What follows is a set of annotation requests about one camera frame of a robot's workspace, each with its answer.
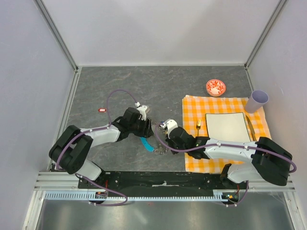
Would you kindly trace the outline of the white square plate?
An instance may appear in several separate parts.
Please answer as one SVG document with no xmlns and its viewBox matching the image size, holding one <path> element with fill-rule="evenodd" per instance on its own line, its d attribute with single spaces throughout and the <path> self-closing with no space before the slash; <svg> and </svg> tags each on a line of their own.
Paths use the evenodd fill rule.
<svg viewBox="0 0 307 230">
<path fill-rule="evenodd" d="M 208 136 L 221 141 L 250 142 L 244 114 L 206 114 Z"/>
</svg>

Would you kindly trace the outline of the gold knife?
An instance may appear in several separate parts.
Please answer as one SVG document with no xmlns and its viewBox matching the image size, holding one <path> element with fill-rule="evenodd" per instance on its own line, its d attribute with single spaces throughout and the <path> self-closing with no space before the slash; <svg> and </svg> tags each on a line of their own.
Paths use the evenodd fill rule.
<svg viewBox="0 0 307 230">
<path fill-rule="evenodd" d="M 255 135 L 255 130 L 253 128 L 253 125 L 251 123 L 250 118 L 247 115 L 246 115 L 246 119 L 247 119 L 248 127 L 249 127 L 251 135 L 252 135 L 252 139 L 253 139 L 253 141 L 257 141 L 256 135 Z"/>
</svg>

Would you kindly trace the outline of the lilac plastic cup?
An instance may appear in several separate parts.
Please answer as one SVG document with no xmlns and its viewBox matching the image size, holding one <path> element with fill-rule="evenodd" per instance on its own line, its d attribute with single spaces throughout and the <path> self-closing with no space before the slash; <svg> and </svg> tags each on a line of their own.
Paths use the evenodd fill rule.
<svg viewBox="0 0 307 230">
<path fill-rule="evenodd" d="M 266 92 L 261 90 L 255 90 L 251 93 L 246 105 L 245 111 L 249 114 L 255 113 L 261 107 L 263 107 L 269 100 Z"/>
</svg>

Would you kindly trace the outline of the gold fork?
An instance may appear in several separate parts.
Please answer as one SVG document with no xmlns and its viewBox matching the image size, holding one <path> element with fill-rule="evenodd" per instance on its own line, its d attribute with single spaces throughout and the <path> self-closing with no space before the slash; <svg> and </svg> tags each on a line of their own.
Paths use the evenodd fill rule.
<svg viewBox="0 0 307 230">
<path fill-rule="evenodd" d="M 197 123 L 196 123 L 196 130 L 197 130 L 197 137 L 199 136 L 200 133 L 200 129 L 201 129 L 201 124 L 202 124 L 202 120 L 198 119 Z"/>
</svg>

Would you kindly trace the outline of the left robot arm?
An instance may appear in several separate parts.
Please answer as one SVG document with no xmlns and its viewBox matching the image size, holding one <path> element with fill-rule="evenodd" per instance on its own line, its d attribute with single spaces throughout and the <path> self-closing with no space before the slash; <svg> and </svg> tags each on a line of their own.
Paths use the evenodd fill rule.
<svg viewBox="0 0 307 230">
<path fill-rule="evenodd" d="M 111 125 L 92 129 L 79 129 L 70 125 L 49 151 L 49 157 L 68 174 L 76 173 L 86 177 L 94 188 L 101 188 L 105 184 L 104 171 L 86 159 L 90 148 L 122 141 L 129 134 L 141 138 L 151 137 L 154 133 L 151 119 L 147 117 L 148 111 L 146 105 L 129 107 Z"/>
</svg>

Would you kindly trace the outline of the red patterned bowl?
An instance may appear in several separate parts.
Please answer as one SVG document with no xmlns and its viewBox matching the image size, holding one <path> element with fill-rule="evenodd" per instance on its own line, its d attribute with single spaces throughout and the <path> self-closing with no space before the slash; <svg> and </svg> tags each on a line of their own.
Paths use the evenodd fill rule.
<svg viewBox="0 0 307 230">
<path fill-rule="evenodd" d="M 212 79 L 206 83 L 206 90 L 210 96 L 219 97 L 225 93 L 226 85 L 221 80 Z"/>
</svg>

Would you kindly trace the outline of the orange checkered cloth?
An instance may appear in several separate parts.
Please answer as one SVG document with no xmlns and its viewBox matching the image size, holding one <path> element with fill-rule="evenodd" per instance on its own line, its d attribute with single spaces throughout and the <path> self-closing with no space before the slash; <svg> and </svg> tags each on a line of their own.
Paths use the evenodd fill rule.
<svg viewBox="0 0 307 230">
<path fill-rule="evenodd" d="M 245 112 L 244 107 L 247 98 L 220 98 L 220 97 L 199 97 L 186 95 L 182 99 L 182 121 L 183 128 L 191 135 L 210 136 L 206 127 L 206 114 L 229 114 L 243 113 L 248 116 L 255 131 L 255 138 L 271 138 L 268 124 L 265 119 L 263 108 L 253 114 Z M 196 130 L 196 122 L 202 120 L 200 131 Z M 217 173 L 220 174 L 226 164 L 240 164 L 239 161 L 228 159 L 196 160 L 185 154 L 185 170 L 196 173 Z"/>
</svg>

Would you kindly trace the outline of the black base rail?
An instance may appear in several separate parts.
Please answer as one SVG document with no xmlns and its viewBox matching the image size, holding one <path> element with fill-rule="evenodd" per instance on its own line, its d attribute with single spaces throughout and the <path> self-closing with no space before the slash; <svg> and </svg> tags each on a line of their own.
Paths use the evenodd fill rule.
<svg viewBox="0 0 307 230">
<path fill-rule="evenodd" d="M 127 197 L 213 196 L 214 190 L 244 190 L 246 182 L 228 182 L 223 175 L 196 172 L 102 172 L 94 183 Z"/>
</svg>

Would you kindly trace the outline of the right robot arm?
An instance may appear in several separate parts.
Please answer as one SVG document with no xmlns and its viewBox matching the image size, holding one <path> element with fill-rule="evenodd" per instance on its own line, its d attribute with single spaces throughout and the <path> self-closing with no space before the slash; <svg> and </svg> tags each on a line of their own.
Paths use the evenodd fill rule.
<svg viewBox="0 0 307 230">
<path fill-rule="evenodd" d="M 292 155 L 267 137 L 253 142 L 221 141 L 210 137 L 193 137 L 182 127 L 176 127 L 166 138 L 173 153 L 185 152 L 200 159 L 228 159 L 239 164 L 226 164 L 220 174 L 220 184 L 232 188 L 245 181 L 263 179 L 277 186 L 287 185 Z"/>
</svg>

